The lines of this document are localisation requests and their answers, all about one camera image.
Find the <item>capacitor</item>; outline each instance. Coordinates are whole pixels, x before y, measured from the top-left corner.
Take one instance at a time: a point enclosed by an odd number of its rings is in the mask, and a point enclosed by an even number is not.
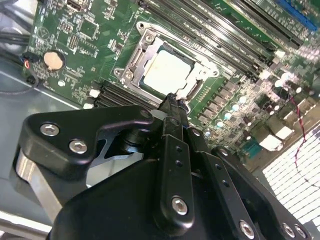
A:
[[[250,120],[247,116],[244,116],[242,119],[243,119],[244,123],[245,123],[248,127],[250,127],[250,126],[252,125],[251,120]]]
[[[239,111],[239,109],[240,109],[239,104],[236,103],[236,102],[230,103],[230,106],[231,106],[232,110],[235,111],[235,112]]]
[[[225,124],[224,122],[221,120],[221,119],[217,119],[214,121],[215,122],[215,125],[218,127],[218,128],[222,128]]]
[[[247,130],[243,130],[243,136],[245,140],[250,140],[251,139],[251,135]]]
[[[229,120],[232,117],[231,112],[229,112],[229,111],[223,111],[222,114],[223,114],[225,120]]]
[[[210,135],[211,135],[210,129],[209,129],[209,128],[204,129],[204,130],[203,130],[203,135],[204,135],[206,138],[210,137]]]
[[[297,94],[301,93],[302,87],[298,84],[294,83],[293,81],[287,81],[286,84],[292,88]]]
[[[278,111],[278,110],[280,109],[280,106],[279,106],[278,103],[276,103],[276,102],[271,103],[271,106],[273,107],[273,109],[274,109],[275,111]]]
[[[246,101],[247,101],[247,97],[245,95],[243,95],[243,94],[239,94],[238,96],[236,96],[236,99],[241,104],[245,104]]]
[[[273,114],[275,114],[274,108],[273,108],[271,105],[267,106],[266,109],[265,109],[265,111],[266,111],[270,116],[273,115]]]

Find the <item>cable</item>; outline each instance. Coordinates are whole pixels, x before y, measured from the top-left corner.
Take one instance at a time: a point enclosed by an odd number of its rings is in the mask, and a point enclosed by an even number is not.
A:
[[[11,9],[6,8],[4,4],[0,4],[0,13],[15,21],[18,25],[20,25],[21,28],[23,28],[27,32],[31,32],[32,25],[20,16],[16,15]]]
[[[0,43],[2,44],[10,44],[10,45],[19,45],[19,46],[28,46],[29,42],[25,40],[17,40],[17,39],[9,39],[9,38],[1,38]]]
[[[296,103],[296,101],[294,100],[294,97],[291,96],[290,97],[290,101],[294,104],[294,106],[296,107],[296,114],[298,115],[298,119],[299,119],[299,124],[300,124],[300,128],[302,130],[302,136],[303,136],[303,140],[302,143],[300,144],[300,146],[297,148],[296,153],[294,155],[294,164],[295,164],[295,169],[298,172],[298,174],[301,176],[301,178],[303,178],[307,183],[309,183],[311,186],[316,187],[318,189],[320,189],[320,186],[317,186],[313,183],[310,183],[310,181],[308,179],[306,179],[304,176],[302,176],[301,172],[298,169],[298,154],[300,152],[300,149],[303,147],[303,145],[307,142],[306,139],[306,132],[305,132],[305,127],[304,127],[304,123],[302,122],[302,118],[301,118],[301,114],[300,114],[300,108],[298,106],[298,104]]]
[[[4,5],[13,5],[18,1],[19,0],[0,0],[0,5],[2,5],[2,6],[4,6]]]
[[[29,73],[34,77],[34,84],[30,86],[30,88],[20,91],[0,91],[0,95],[8,95],[8,96],[14,96],[14,95],[21,95],[26,94],[28,92],[31,92],[35,87],[39,85],[39,78],[37,74],[30,68],[30,63],[28,60],[24,61],[25,68],[29,71]]]

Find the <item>black memory slot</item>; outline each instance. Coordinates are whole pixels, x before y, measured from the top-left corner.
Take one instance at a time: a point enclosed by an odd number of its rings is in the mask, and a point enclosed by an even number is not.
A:
[[[261,24],[267,31],[272,32],[280,40],[285,42],[288,46],[298,49],[302,44],[298,37],[294,36],[286,28],[277,23],[271,16],[264,12],[257,5],[249,0],[232,0],[236,6],[238,6],[243,12],[247,13],[256,22]]]
[[[190,4],[189,0],[179,0],[183,4],[183,8],[187,10],[190,14],[196,16],[201,21],[208,24],[213,29],[219,31],[222,35],[229,38],[231,41],[233,41],[238,47],[241,47],[241,49],[246,52],[246,54],[251,55],[253,58],[255,58],[257,61],[261,61],[265,56],[263,56],[260,52],[256,51],[252,48],[251,45],[247,44],[245,41],[241,41],[239,39],[239,36],[237,36],[234,32],[229,31],[226,28],[222,28],[221,24],[217,22],[213,18],[209,18],[205,14],[203,14],[201,11],[199,11],[198,8],[195,8]]]
[[[94,105],[96,107],[140,105],[147,110],[157,109],[156,106],[110,82],[104,84]]]
[[[162,14],[155,7],[153,7],[153,6],[149,5],[149,4],[145,5],[144,7],[147,8],[148,11],[150,11],[151,13],[153,13],[153,14],[155,14],[155,15],[163,18],[163,19],[165,19],[168,23],[170,23],[172,26],[176,27],[179,31],[181,31],[187,37],[189,37],[190,39],[193,39],[194,41],[196,41],[196,43],[199,44],[199,46],[201,46],[202,48],[207,49],[208,51],[212,52],[214,55],[216,55],[220,59],[224,60],[227,64],[232,66],[234,69],[242,72],[243,74],[246,74],[248,72],[248,69],[244,69],[243,67],[241,67],[238,62],[235,62],[232,58],[230,58],[229,56],[225,55],[223,52],[221,52],[219,50],[216,50],[213,46],[211,46],[207,42],[203,42],[203,40],[199,36],[197,36],[195,33],[190,31],[188,28],[186,28],[184,26],[181,26],[176,21],[169,19],[168,16]],[[216,59],[212,59],[209,56],[208,56],[208,58],[210,60],[212,60],[214,63],[217,62]]]
[[[244,55],[243,53],[239,52],[236,48],[233,46],[229,46],[228,43],[224,42],[223,40],[216,37],[212,32],[208,32],[204,26],[200,25],[196,20],[192,18],[187,18],[186,14],[184,12],[181,13],[181,9],[175,6],[174,4],[171,4],[171,1],[167,0],[158,0],[158,2],[161,2],[164,6],[166,6],[168,9],[174,10],[174,13],[179,16],[181,19],[186,21],[189,26],[196,29],[198,32],[203,34],[206,38],[211,39],[212,41],[219,44],[221,47],[225,48],[229,53],[232,53],[237,57],[238,59],[241,59],[244,61],[248,66],[253,66],[255,62],[251,60],[249,57]]]
[[[197,4],[199,4],[201,7],[205,8],[207,11],[208,9],[212,10],[210,11],[211,14],[215,15],[217,18],[219,18],[220,20],[222,20],[223,22],[225,22],[227,25],[231,26],[233,29],[235,29],[237,32],[239,33],[243,33],[242,35],[245,36],[246,39],[248,39],[250,42],[254,43],[257,47],[263,49],[264,51],[266,51],[267,53],[269,52],[269,49],[266,48],[264,45],[262,45],[259,41],[257,41],[256,39],[254,39],[251,35],[249,35],[247,32],[243,31],[241,28],[239,28],[238,26],[236,26],[234,23],[232,23],[229,19],[227,19],[226,17],[224,17],[223,15],[221,15],[219,12],[215,11],[214,9],[212,9],[212,7],[210,7],[207,3],[204,2],[204,0],[200,0],[199,2],[197,2]]]

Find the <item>green circuit board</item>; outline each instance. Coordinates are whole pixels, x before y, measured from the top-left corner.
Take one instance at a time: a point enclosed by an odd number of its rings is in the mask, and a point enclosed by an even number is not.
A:
[[[261,12],[247,12],[251,5],[259,7]],[[315,26],[320,26],[318,6],[300,1],[294,1],[292,5]],[[261,22],[252,17],[255,14],[268,16],[273,22],[268,19]],[[232,29],[221,36],[212,34],[224,33],[222,28],[226,26],[220,19],[232,25]],[[188,55],[190,48],[197,49],[202,57],[210,52],[207,56],[214,62],[217,74],[209,75],[187,100],[189,121],[197,128],[210,130],[207,136],[210,144],[229,146],[232,150],[243,145],[238,144],[242,139],[239,129],[243,128],[243,115],[255,119],[254,125],[270,117],[261,109],[253,111],[261,95],[270,96],[284,110],[289,108],[285,100],[271,94],[277,77],[280,78],[284,71],[291,72],[296,83],[312,86],[315,72],[320,67],[319,31],[312,31],[301,24],[301,20],[294,18],[273,0],[39,1],[28,51],[39,56],[58,51],[63,55],[63,67],[52,70],[43,60],[33,63],[31,67],[45,88],[80,107],[86,104],[99,107],[97,101],[103,103],[103,99],[99,96],[98,100],[93,99],[89,92],[97,83],[101,86],[109,83],[122,90],[123,98],[134,95],[139,101],[156,108],[157,102],[135,92],[115,75],[116,69],[127,66],[142,39],[142,32],[137,27],[139,22],[165,29],[167,35],[161,37],[175,49],[176,55]],[[208,26],[212,22],[215,29],[210,32]],[[170,38],[169,33],[184,41],[189,48]],[[190,59],[195,61],[197,54],[192,53]],[[279,61],[273,67],[275,58]],[[259,65],[259,70],[255,69],[255,64]],[[260,79],[263,70],[270,74]],[[220,92],[228,82],[234,88],[227,89],[230,95],[223,97]],[[230,104],[238,102],[240,94],[247,97],[247,102],[240,105],[240,111],[234,111]],[[160,93],[154,95],[160,100],[164,96]],[[204,116],[204,109],[217,95],[223,99],[217,104],[219,108],[212,110],[212,115]],[[231,112],[232,121],[224,119],[223,112],[226,110]],[[224,127],[218,127],[217,120],[222,120]]]

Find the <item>bolt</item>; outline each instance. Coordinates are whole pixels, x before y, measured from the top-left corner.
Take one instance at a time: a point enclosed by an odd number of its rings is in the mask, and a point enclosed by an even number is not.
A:
[[[43,124],[40,127],[40,131],[43,135],[50,136],[50,137],[56,136],[60,132],[59,128],[56,125],[51,123]]]
[[[145,36],[145,41],[147,42],[147,43],[152,43],[153,42],[153,40],[154,40],[154,36],[152,36],[152,35],[150,35],[150,34],[147,34],[146,36]]]
[[[69,143],[69,148],[72,152],[76,154],[84,154],[88,150],[88,147],[85,144],[85,142],[77,139]]]
[[[301,235],[301,237],[303,237],[304,239],[307,238],[306,233],[298,226],[298,225],[294,225],[295,230]]]
[[[132,79],[134,77],[134,74],[131,71],[126,71],[125,72],[125,77],[127,79]]]
[[[228,156],[228,152],[223,148],[220,148],[220,153],[222,153],[225,156]]]
[[[194,135],[196,136],[200,136],[200,132],[197,129],[192,129],[192,132],[194,133]]]
[[[288,234],[291,238],[294,238],[296,236],[294,231],[292,230],[291,227],[288,226],[288,224],[284,222],[282,223],[282,226],[284,228],[285,233]]]
[[[172,208],[178,213],[179,215],[186,215],[188,212],[188,207],[185,201],[183,201],[179,197],[174,197],[172,199]]]
[[[254,230],[251,228],[251,226],[246,221],[241,220],[239,222],[239,226],[240,226],[240,229],[243,232],[243,234],[246,235],[246,237],[248,239],[254,239],[255,238]]]

